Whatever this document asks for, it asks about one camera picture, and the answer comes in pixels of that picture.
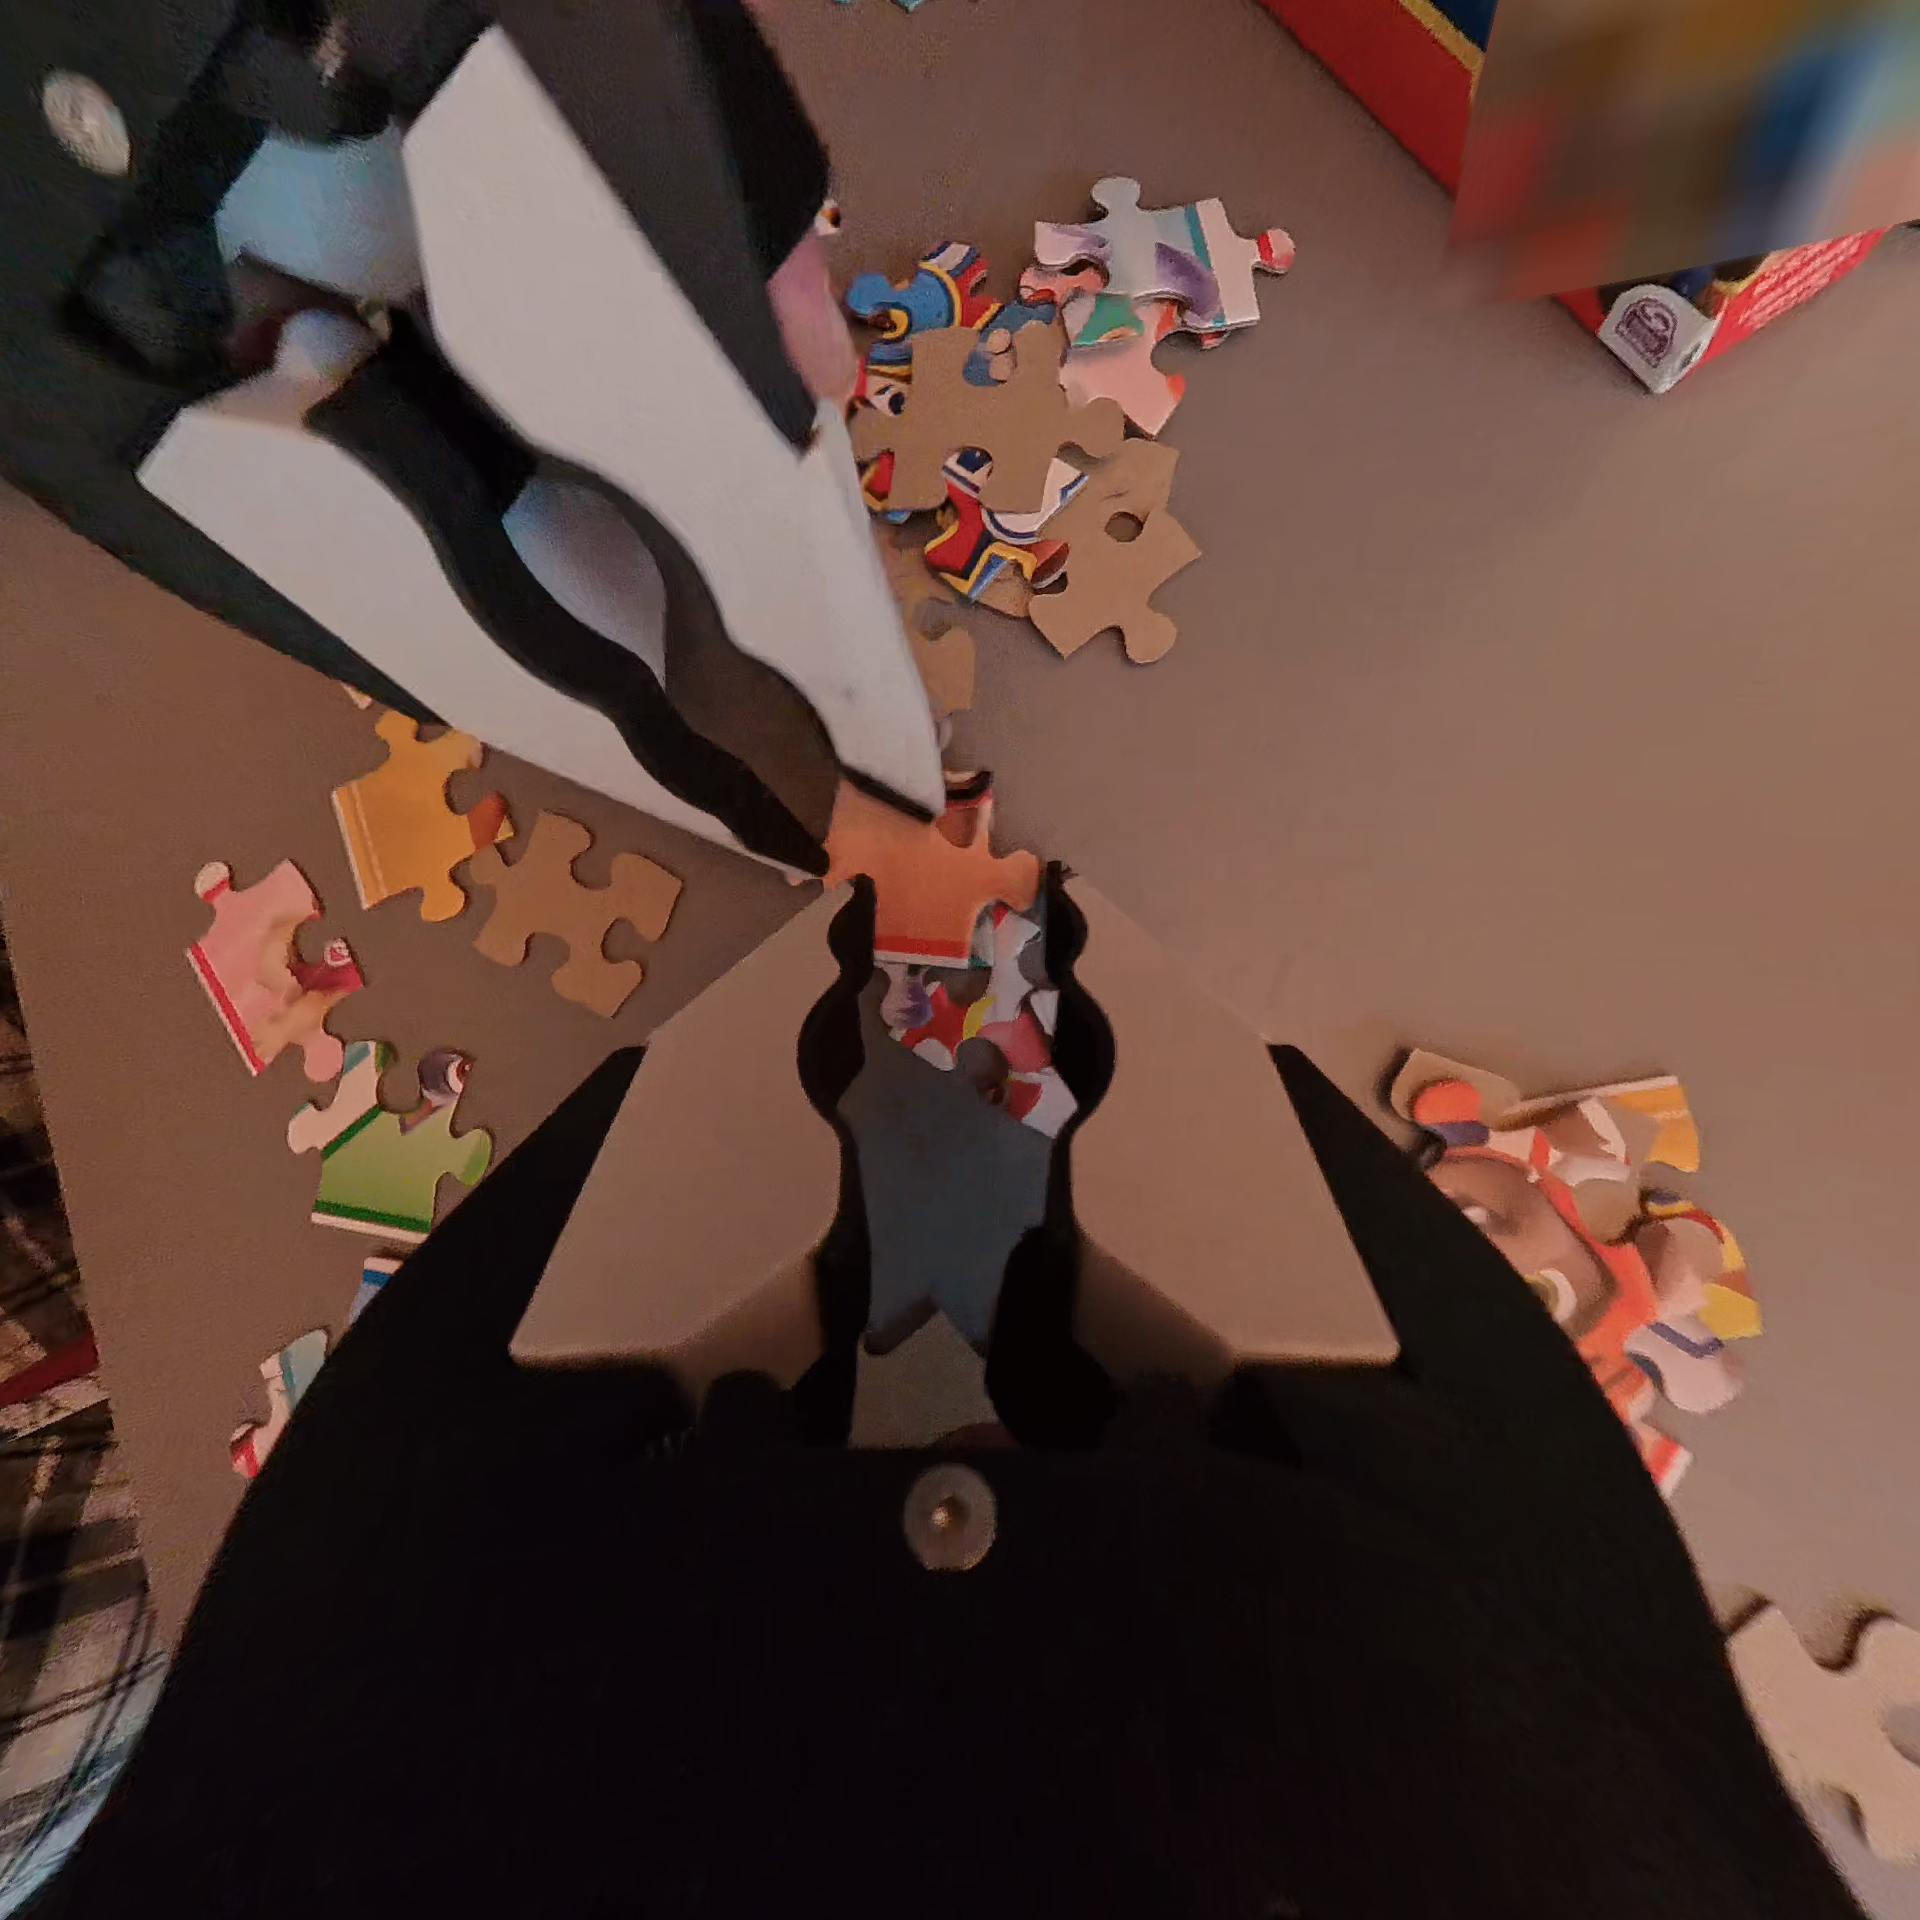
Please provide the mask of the light green edge puzzle piece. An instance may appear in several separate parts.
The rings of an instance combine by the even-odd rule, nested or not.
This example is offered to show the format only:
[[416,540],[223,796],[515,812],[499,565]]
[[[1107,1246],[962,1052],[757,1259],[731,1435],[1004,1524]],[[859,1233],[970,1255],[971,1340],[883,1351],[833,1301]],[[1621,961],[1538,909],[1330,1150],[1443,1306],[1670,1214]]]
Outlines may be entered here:
[[437,1188],[476,1185],[491,1162],[491,1134],[458,1130],[470,1056],[433,1048],[416,1062],[418,1099],[407,1109],[380,1099],[380,1082],[397,1062],[382,1040],[352,1040],[326,1104],[308,1102],[286,1125],[294,1154],[316,1154],[309,1219],[403,1246],[424,1240],[435,1221]]

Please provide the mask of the person's left hand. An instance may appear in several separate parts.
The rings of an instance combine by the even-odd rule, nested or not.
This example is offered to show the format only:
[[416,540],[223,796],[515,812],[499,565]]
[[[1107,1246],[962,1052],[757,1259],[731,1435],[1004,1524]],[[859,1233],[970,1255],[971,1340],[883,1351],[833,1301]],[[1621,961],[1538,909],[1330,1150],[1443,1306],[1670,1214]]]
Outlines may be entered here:
[[826,234],[810,222],[766,280],[779,345],[808,397],[839,413],[859,382],[859,348],[832,283]]

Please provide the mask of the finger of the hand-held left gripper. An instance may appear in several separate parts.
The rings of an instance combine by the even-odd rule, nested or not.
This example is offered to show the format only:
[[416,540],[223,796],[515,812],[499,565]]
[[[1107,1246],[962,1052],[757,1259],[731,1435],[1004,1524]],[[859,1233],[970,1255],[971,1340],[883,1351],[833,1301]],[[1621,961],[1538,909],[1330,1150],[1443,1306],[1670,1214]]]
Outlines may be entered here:
[[[812,823],[842,781],[931,820],[946,781],[859,495],[846,411],[798,379],[782,426],[503,24],[482,28],[392,154],[399,316],[546,468],[640,510],[697,568],[755,692],[714,723]],[[719,318],[771,321],[755,246]]]
[[799,879],[824,828],[714,731],[768,672],[636,505],[544,466],[401,313],[284,321],[272,363],[180,410],[140,482],[388,687],[617,804]]

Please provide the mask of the pink puzzle piece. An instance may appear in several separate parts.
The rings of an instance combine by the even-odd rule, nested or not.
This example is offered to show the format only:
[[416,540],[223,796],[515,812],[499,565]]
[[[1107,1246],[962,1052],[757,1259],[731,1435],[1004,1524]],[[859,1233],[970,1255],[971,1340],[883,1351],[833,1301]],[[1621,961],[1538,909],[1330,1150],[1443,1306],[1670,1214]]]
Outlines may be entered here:
[[223,859],[205,861],[193,894],[207,913],[185,959],[247,1072],[260,1075],[287,1049],[312,1084],[339,1078],[346,1043],[326,1019],[363,989],[365,976],[346,937],[329,937],[314,958],[299,932],[322,916],[322,899],[301,868],[282,859],[261,877],[237,883]]

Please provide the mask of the colourful cardboard puzzle box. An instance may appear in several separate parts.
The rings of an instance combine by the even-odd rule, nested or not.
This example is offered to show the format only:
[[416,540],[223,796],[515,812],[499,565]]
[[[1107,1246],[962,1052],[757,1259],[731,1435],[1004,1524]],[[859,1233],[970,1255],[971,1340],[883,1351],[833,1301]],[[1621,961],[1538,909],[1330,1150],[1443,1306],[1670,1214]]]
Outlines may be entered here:
[[[1455,195],[1495,3],[1266,2],[1261,10]],[[1887,235],[1889,228],[1862,230],[1555,299],[1660,396],[1856,271]]]

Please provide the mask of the small heap of puzzle pieces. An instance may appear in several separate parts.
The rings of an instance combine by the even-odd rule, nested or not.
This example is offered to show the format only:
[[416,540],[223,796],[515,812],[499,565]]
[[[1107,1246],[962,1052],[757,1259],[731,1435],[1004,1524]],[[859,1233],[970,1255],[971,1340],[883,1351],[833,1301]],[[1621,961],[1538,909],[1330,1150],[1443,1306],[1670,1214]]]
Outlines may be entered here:
[[1059,660],[1099,639],[1134,666],[1172,652],[1158,600],[1202,550],[1172,507],[1188,382],[1159,354],[1259,323],[1259,280],[1298,258],[1285,228],[1242,232],[1219,198],[1151,205],[1105,175],[1090,205],[1031,230],[1007,299],[965,244],[844,292],[868,333],[847,411],[859,498],[936,722],[973,685],[944,609],[1019,619]]

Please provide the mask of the red dog face puzzle piece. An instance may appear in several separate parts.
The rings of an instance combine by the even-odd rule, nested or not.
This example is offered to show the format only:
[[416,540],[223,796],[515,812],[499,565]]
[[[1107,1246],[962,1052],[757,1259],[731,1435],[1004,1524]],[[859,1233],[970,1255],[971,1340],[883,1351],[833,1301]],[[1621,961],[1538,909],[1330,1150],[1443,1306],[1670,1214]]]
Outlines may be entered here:
[[1419,1134],[1433,1188],[1542,1301],[1672,1497],[1691,1451],[1665,1414],[1741,1390],[1764,1307],[1727,1224],[1674,1185],[1701,1163],[1674,1072],[1528,1093],[1494,1068],[1407,1048],[1386,1106]]

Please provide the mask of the teal corner puzzle piece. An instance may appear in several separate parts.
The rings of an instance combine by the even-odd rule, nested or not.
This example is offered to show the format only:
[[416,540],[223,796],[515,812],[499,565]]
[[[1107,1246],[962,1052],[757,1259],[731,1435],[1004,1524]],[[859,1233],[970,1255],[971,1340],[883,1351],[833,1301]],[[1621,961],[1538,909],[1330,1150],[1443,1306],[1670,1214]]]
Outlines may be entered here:
[[231,1474],[251,1482],[268,1463],[292,1414],[324,1369],[329,1351],[326,1325],[299,1331],[257,1367],[261,1416],[237,1424],[227,1441]]

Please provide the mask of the plain orange puzzle piece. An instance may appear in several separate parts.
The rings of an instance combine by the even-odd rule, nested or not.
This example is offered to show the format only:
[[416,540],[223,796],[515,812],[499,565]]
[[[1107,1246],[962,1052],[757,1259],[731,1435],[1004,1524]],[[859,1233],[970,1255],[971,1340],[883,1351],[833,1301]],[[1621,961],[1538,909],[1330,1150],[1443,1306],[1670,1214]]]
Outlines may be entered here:
[[373,733],[384,762],[329,794],[348,870],[361,907],[418,894],[425,924],[444,924],[468,907],[455,868],[515,833],[510,804],[485,790],[470,805],[450,802],[458,774],[479,771],[485,745],[470,731],[419,731],[419,722],[384,707]]

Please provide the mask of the person's plaid shirt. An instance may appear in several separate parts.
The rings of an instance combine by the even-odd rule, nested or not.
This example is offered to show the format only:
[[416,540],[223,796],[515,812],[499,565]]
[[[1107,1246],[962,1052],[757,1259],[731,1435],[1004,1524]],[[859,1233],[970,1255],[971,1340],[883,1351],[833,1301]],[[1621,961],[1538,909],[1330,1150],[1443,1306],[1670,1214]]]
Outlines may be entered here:
[[1,1914],[108,1804],[161,1690],[157,1631],[12,956],[1,956]]

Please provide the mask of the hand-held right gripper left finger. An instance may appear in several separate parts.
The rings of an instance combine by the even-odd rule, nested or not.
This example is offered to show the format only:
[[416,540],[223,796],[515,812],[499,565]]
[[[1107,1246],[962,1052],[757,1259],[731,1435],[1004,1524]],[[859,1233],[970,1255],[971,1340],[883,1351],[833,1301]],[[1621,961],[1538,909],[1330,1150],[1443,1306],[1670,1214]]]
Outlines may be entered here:
[[663,1019],[510,1340],[548,1373],[640,1365],[699,1406],[734,1375],[851,1435],[871,1233],[844,1099],[875,886],[832,886]]

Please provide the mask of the red white colourful puzzle piece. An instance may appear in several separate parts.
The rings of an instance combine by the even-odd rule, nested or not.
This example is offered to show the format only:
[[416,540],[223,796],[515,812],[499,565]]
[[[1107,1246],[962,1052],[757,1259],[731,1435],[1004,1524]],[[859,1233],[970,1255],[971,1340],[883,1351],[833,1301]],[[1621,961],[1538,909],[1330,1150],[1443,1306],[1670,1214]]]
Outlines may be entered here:
[[958,1075],[1002,1117],[1057,1140],[1078,1099],[1053,1062],[1059,991],[1046,963],[1044,899],[984,907],[959,967],[879,958],[875,971],[877,1019],[901,1049]]

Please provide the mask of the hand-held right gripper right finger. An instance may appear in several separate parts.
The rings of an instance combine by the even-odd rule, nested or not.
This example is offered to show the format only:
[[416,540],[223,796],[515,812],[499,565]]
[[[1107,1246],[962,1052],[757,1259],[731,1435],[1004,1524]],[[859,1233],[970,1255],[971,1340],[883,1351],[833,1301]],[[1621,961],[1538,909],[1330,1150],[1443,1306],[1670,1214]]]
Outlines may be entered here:
[[1068,1091],[984,1384],[1025,1448],[1090,1448],[1136,1393],[1386,1367],[1398,1338],[1272,1043],[1085,876],[1042,879]]

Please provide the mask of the plain brown puzzle piece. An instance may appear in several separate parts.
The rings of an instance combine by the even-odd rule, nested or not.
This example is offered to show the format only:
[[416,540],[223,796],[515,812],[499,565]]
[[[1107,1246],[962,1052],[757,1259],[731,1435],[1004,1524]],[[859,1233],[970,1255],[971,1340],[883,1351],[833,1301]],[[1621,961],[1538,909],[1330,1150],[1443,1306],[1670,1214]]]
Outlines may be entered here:
[[491,907],[472,945],[491,963],[515,967],[533,940],[561,942],[564,959],[548,977],[552,991],[597,1017],[614,1017],[644,982],[644,966],[612,958],[609,932],[623,924],[646,942],[660,940],[683,882],[633,851],[612,853],[606,882],[585,882],[573,863],[591,843],[580,822],[540,812],[517,857],[503,857],[498,843],[473,849],[468,877],[491,895]]

